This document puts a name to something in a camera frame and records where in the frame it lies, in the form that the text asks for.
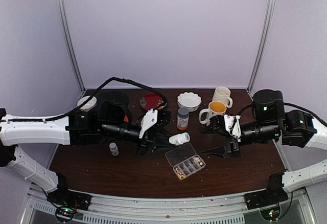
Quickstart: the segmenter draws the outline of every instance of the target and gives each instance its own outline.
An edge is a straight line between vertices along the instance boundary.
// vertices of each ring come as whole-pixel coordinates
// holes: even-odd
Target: white bowl
[[[201,97],[192,92],[182,93],[177,97],[177,103],[180,108],[186,108],[189,112],[196,111],[201,104]]]

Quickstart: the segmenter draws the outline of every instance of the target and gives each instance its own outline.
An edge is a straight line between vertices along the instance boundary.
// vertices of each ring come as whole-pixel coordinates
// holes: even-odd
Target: black cylinder
[[[281,91],[264,89],[253,96],[254,115],[259,124],[276,124],[277,120],[284,118],[284,102]]]
[[[260,125],[258,123],[244,123],[241,125],[241,143],[255,144],[259,142],[266,142],[278,138],[280,129],[278,125]]]
[[[127,126],[119,126],[115,124],[103,124],[102,131],[105,132],[108,136],[116,137],[124,141],[137,141],[139,140],[138,135],[141,128],[136,124],[131,124]]]

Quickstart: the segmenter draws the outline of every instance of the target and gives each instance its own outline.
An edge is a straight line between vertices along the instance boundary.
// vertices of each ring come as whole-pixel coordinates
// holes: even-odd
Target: white wall
[[[56,0],[0,0],[0,107],[17,116],[73,108],[80,92],[69,62]],[[54,145],[24,146],[46,166]],[[0,168],[1,223],[16,224],[30,183]]]
[[[111,76],[154,87],[246,87],[267,0],[65,0],[65,6],[87,88]]]
[[[267,47],[254,85],[281,90],[286,102],[327,120],[327,0],[277,0]],[[291,169],[327,158],[327,152],[284,147]],[[308,187],[318,223],[327,223],[327,183]]]

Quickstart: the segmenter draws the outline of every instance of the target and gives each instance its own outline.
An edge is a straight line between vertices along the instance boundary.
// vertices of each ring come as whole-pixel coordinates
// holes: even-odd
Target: white cap
[[[87,100],[89,98],[89,96],[85,96],[82,99],[80,99],[77,102],[77,106],[81,105],[83,102],[85,102],[85,100]],[[96,97],[92,97],[92,99],[90,101],[88,101],[85,105],[83,105],[80,110],[81,111],[85,111],[88,112],[89,110],[91,110],[93,107],[95,107],[97,105],[97,99]]]

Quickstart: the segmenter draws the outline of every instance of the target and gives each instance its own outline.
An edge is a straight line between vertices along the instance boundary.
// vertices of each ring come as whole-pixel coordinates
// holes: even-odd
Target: small vial
[[[186,108],[178,109],[177,128],[179,130],[186,130],[189,123],[189,110]]]
[[[116,143],[114,143],[114,142],[110,143],[109,148],[110,148],[110,151],[111,151],[112,155],[117,156],[119,154],[118,147],[117,147]]]

